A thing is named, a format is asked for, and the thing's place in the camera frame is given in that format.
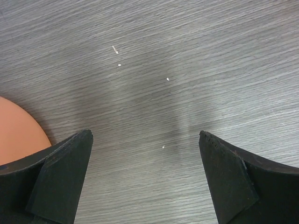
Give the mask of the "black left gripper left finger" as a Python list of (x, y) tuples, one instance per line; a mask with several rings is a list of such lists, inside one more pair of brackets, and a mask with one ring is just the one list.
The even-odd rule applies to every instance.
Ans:
[(2, 224), (74, 223), (93, 145), (91, 130), (0, 167)]

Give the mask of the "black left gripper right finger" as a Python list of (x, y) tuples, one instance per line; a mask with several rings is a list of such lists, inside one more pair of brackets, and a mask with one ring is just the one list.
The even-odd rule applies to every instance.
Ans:
[(205, 131), (199, 148), (220, 224), (297, 224), (299, 169), (236, 147)]

